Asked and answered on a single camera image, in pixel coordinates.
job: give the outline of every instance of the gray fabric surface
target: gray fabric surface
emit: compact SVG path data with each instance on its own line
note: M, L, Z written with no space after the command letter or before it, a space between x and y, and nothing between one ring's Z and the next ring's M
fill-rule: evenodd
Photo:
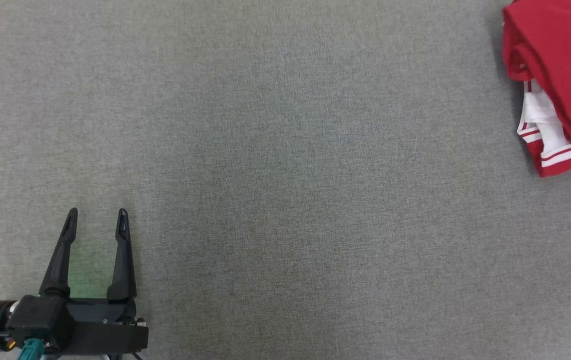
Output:
M103 296L124 207L149 360L571 360L506 4L0 0L0 299L71 207Z

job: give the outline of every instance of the folded clothing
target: folded clothing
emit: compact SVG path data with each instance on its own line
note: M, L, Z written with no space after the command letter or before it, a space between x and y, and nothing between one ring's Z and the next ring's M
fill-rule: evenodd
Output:
M503 17L509 77L540 84L571 144L571 0L516 0Z
M523 110L516 133L525 141L539 176L571 170L571 143L553 102L535 80L523 84Z

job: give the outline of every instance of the gray tablecloth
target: gray tablecloth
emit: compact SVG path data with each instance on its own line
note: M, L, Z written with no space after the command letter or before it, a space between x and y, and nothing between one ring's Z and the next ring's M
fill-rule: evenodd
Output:
M71 207L105 296L124 207L149 360L571 360L507 3L0 0L0 299Z

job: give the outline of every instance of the teal connector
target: teal connector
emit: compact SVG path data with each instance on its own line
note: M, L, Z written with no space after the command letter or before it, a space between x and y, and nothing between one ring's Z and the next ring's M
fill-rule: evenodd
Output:
M39 360L46 352L46 347L39 339L28 339L23 344L23 350L18 356L18 360Z

